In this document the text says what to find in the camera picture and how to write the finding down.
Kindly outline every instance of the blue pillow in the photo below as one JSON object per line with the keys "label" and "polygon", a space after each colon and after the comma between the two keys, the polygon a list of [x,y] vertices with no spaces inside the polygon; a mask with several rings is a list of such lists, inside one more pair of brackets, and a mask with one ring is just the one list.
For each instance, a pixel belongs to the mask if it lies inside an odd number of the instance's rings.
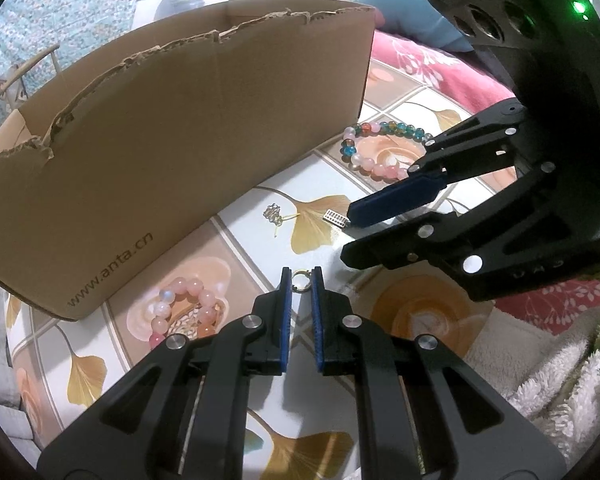
{"label": "blue pillow", "polygon": [[399,34],[448,52],[470,52],[474,48],[427,0],[358,0],[376,7],[384,16],[383,32]]}

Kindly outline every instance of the brown cardboard box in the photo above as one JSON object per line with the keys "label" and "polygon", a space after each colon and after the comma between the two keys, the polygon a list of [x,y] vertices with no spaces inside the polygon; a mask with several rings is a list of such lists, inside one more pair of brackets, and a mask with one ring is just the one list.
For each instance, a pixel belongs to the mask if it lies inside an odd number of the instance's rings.
{"label": "brown cardboard box", "polygon": [[0,285],[53,316],[92,312],[356,121],[373,29],[358,4],[233,0],[76,62],[0,129]]}

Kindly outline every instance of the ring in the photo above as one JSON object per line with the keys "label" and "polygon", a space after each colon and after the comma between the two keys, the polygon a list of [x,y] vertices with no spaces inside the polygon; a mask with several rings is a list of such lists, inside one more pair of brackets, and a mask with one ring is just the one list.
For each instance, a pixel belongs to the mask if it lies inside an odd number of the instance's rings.
{"label": "ring", "polygon": [[291,280],[293,281],[296,276],[306,276],[309,279],[309,283],[307,283],[305,286],[297,286],[292,283],[291,290],[298,292],[299,294],[308,291],[311,288],[311,271],[306,269],[294,270],[293,274],[291,275]]}

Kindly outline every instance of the triangular cutout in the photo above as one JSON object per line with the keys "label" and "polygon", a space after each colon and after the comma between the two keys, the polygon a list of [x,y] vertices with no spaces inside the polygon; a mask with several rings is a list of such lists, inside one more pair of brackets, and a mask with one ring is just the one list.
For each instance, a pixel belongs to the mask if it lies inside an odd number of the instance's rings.
{"label": "triangular cutout", "polygon": [[442,371],[467,433],[476,434],[502,423],[502,414],[453,368]]}
{"label": "triangular cutout", "polygon": [[160,368],[157,366],[137,377],[118,400],[104,411],[102,422],[126,434],[135,433],[159,377]]}

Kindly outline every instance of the pink blanket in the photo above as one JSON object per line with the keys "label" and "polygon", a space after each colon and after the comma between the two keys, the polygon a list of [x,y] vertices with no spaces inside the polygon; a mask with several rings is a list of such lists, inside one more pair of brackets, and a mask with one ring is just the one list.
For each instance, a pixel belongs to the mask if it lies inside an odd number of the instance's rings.
{"label": "pink blanket", "polygon": [[[418,81],[478,113],[512,92],[456,57],[405,38],[376,31],[371,57],[403,70]],[[570,280],[496,300],[496,307],[543,330],[558,334],[579,313],[600,305],[600,282]]]}

